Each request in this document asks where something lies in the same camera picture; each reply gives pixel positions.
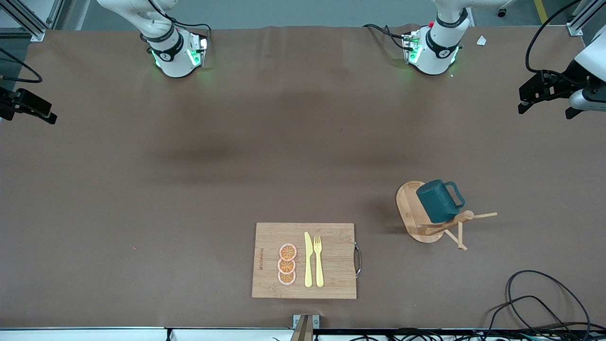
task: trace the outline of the mug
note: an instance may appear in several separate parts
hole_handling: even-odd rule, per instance
[[[461,201],[460,205],[455,203],[455,200],[450,196],[446,186],[453,187],[456,196],[459,197],[459,200]],[[452,181],[447,183],[443,183],[442,180],[429,181],[419,187],[416,193],[425,212],[427,212],[427,215],[429,216],[429,220],[434,224],[452,220],[459,214],[461,207],[465,205],[465,199],[463,199],[463,196],[459,193],[456,183]]]

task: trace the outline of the oval wooden base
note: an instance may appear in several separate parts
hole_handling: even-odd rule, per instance
[[[403,184],[396,194],[396,202],[408,234],[421,243],[433,243],[442,238],[444,232],[435,235],[421,235],[418,230],[419,225],[431,224],[431,220],[416,195],[416,190],[424,184],[420,181],[409,181]]]

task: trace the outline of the wooden mug tree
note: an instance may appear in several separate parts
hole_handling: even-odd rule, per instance
[[[419,197],[416,195],[417,189],[424,184],[420,181],[409,181],[403,184],[396,194],[396,202],[406,231],[411,237],[421,243],[433,243],[442,238],[442,235],[446,233],[447,236],[457,243],[459,249],[467,250],[467,247],[463,245],[463,223],[497,215],[496,212],[476,215],[472,211],[464,211],[452,220],[441,224],[432,224],[421,201],[419,201]],[[455,226],[458,227],[457,236],[448,230]]]

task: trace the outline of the orange slice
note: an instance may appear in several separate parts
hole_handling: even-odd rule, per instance
[[[297,274],[296,272],[293,272],[292,274],[282,274],[282,273],[278,273],[278,280],[280,281],[280,283],[284,284],[284,285],[291,285],[292,283],[295,282],[297,278]]]
[[[278,260],[278,271],[281,274],[289,275],[295,271],[295,261],[294,260]]]
[[[290,244],[284,244],[280,248],[280,258],[283,260],[293,260],[297,256],[297,248]]]

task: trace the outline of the knife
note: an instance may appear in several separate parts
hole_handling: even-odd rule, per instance
[[[313,244],[309,233],[305,232],[305,286],[311,288],[311,255],[313,255]]]

